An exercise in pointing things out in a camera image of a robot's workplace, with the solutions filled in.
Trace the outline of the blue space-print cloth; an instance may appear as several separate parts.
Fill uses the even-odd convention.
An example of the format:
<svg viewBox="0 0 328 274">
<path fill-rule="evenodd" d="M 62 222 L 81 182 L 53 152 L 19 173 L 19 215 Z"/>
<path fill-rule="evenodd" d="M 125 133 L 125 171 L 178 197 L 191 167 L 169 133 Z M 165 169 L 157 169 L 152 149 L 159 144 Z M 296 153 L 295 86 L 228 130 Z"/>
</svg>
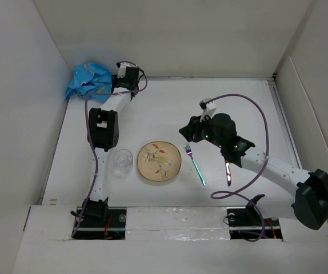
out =
<svg viewBox="0 0 328 274">
<path fill-rule="evenodd" d="M 100 94 L 111 93 L 112 76 L 113 73 L 99 63 L 87 62 L 75 66 L 73 76 L 67 85 L 65 99 L 70 99 L 74 95 L 86 99 L 87 95 L 92 92 L 89 99 L 105 103 L 109 96 Z"/>
</svg>

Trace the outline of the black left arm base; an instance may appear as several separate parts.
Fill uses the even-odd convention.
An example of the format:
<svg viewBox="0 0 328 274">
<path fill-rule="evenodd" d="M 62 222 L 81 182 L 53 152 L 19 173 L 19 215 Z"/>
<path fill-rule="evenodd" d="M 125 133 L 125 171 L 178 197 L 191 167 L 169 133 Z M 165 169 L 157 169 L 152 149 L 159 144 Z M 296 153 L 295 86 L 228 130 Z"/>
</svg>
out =
<svg viewBox="0 0 328 274">
<path fill-rule="evenodd" d="M 110 207 L 107 200 L 88 201 L 85 208 L 71 211 L 74 226 L 71 237 L 75 240 L 124 240 L 127 208 Z"/>
</svg>

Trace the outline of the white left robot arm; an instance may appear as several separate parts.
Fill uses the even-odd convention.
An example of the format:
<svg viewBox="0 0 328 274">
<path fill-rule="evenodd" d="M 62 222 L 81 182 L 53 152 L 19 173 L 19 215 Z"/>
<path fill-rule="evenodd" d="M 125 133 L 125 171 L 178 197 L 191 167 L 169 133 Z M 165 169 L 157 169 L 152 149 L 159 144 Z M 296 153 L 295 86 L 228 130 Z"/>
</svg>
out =
<svg viewBox="0 0 328 274">
<path fill-rule="evenodd" d="M 108 198 L 108 183 L 106 179 L 109 166 L 110 150 L 118 144 L 119 125 L 118 113 L 139 92 L 145 88 L 139 87 L 139 81 L 145 72 L 135 63 L 123 61 L 117 63 L 118 72 L 113 75 L 112 89 L 109 93 L 91 92 L 88 98 L 96 95 L 106 101 L 97 108 L 85 106 L 88 142 L 93 152 L 92 183 L 88 199 L 92 202 L 105 201 Z"/>
</svg>

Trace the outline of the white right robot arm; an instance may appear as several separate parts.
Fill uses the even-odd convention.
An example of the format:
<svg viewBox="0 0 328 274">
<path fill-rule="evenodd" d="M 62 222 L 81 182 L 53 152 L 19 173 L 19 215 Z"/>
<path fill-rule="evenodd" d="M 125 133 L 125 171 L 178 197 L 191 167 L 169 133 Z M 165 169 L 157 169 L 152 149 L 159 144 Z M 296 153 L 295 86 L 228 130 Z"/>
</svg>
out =
<svg viewBox="0 0 328 274">
<path fill-rule="evenodd" d="M 253 225 L 264 221 L 266 214 L 278 217 L 283 213 L 296 219 L 307 228 L 318 230 L 328 219 L 328 174 L 299 169 L 269 157 L 254 143 L 240 137 L 235 122 L 228 114 L 201 118 L 193 116 L 179 133 L 188 142 L 202 140 L 220 148 L 228 162 L 248 171 L 261 172 L 262 176 L 283 188 L 291 196 L 287 202 L 277 202 L 275 207 L 260 205 L 245 211 L 246 220 Z"/>
</svg>

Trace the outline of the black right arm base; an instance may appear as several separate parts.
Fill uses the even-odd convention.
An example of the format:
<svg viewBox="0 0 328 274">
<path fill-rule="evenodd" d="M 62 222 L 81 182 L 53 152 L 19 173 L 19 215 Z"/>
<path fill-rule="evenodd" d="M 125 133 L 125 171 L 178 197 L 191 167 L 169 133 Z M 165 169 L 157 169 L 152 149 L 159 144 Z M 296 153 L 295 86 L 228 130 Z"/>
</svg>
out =
<svg viewBox="0 0 328 274">
<path fill-rule="evenodd" d="M 227 207 L 223 222 L 229 226 L 231 240 L 283 239 L 279 220 L 261 219 L 251 203 Z"/>
</svg>

